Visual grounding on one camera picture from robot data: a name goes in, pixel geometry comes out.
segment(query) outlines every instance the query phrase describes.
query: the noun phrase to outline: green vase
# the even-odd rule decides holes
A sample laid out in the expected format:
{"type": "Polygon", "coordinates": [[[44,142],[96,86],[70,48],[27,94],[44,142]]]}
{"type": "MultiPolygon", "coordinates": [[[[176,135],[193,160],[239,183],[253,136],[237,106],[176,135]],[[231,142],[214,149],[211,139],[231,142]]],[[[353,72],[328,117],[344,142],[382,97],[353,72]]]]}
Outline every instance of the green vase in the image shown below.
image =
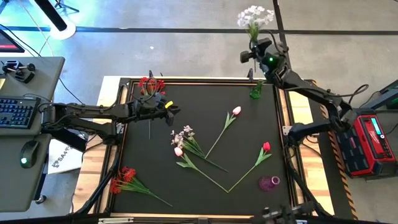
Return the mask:
{"type": "Polygon", "coordinates": [[[262,85],[264,84],[263,80],[259,80],[257,82],[257,85],[251,90],[250,92],[250,97],[252,99],[258,99],[261,97],[261,89],[262,89],[262,85]]]}

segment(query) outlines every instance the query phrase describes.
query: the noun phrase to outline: yellow tape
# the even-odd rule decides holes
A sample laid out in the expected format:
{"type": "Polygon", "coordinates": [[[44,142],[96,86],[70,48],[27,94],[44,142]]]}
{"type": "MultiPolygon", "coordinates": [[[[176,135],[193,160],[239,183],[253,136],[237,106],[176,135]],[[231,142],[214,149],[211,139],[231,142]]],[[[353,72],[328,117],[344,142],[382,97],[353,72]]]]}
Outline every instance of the yellow tape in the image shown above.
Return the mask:
{"type": "Polygon", "coordinates": [[[168,108],[169,106],[171,106],[171,105],[173,105],[173,101],[170,101],[170,102],[168,102],[168,103],[166,103],[166,105],[164,106],[164,108],[168,108]]]}

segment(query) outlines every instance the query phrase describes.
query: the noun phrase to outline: pink vase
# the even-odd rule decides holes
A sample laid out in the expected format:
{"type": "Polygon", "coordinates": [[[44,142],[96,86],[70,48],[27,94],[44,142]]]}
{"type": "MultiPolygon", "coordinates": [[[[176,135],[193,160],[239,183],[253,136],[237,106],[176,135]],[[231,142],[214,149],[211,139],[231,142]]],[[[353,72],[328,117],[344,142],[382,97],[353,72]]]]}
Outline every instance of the pink vase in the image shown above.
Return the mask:
{"type": "Polygon", "coordinates": [[[277,176],[273,177],[261,177],[259,180],[259,186],[261,190],[268,192],[275,188],[280,183],[280,179],[277,176]]]}

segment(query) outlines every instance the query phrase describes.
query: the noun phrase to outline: concrete floor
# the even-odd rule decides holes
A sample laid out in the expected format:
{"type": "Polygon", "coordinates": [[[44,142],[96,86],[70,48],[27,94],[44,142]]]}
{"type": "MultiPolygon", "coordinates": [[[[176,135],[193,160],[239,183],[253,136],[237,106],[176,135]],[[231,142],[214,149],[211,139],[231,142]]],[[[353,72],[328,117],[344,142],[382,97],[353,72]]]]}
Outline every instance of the concrete floor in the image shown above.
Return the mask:
{"type": "MultiPolygon", "coordinates": [[[[44,14],[33,1],[22,1],[40,26],[47,26],[44,14]]],[[[150,28],[238,28],[236,15],[251,5],[273,9],[271,0],[85,0],[65,1],[80,13],[62,11],[77,26],[150,28]]],[[[398,30],[398,2],[395,0],[279,0],[285,29],[291,30],[398,30]]],[[[10,0],[1,9],[5,26],[35,26],[20,7],[10,0]]],[[[267,28],[277,29],[276,21],[267,28]]],[[[44,44],[40,32],[15,31],[39,50],[44,44]]],[[[287,35],[293,69],[336,93],[352,93],[363,83],[369,90],[356,96],[359,106],[371,93],[397,78],[398,37],[396,35],[287,35]]],[[[62,78],[86,104],[96,104],[105,75],[147,75],[148,70],[166,76],[245,77],[252,63],[240,64],[239,53],[247,50],[246,34],[162,34],[78,32],[68,40],[49,39],[56,56],[66,58],[62,78]]],[[[42,55],[51,56],[47,46],[42,55]]],[[[62,86],[55,101],[75,102],[62,86]]],[[[390,130],[398,119],[382,118],[390,130]]],[[[387,138],[398,147],[398,131],[387,138]]],[[[78,172],[49,175],[42,205],[32,204],[24,213],[0,213],[1,220],[64,215],[78,172]]],[[[354,203],[362,220],[396,223],[398,178],[365,182],[349,180],[354,203]]]]}

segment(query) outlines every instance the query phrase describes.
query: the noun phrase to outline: white flower bouquet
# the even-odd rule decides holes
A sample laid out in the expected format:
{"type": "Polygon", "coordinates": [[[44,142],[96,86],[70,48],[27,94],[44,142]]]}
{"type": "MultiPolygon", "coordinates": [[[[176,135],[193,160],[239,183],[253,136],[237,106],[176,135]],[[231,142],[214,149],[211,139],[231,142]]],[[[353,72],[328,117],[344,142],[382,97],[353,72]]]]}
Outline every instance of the white flower bouquet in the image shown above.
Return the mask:
{"type": "Polygon", "coordinates": [[[238,26],[246,28],[252,42],[257,41],[261,26],[274,20],[274,11],[267,10],[268,14],[264,16],[265,10],[261,6],[251,6],[238,14],[238,26]]]}

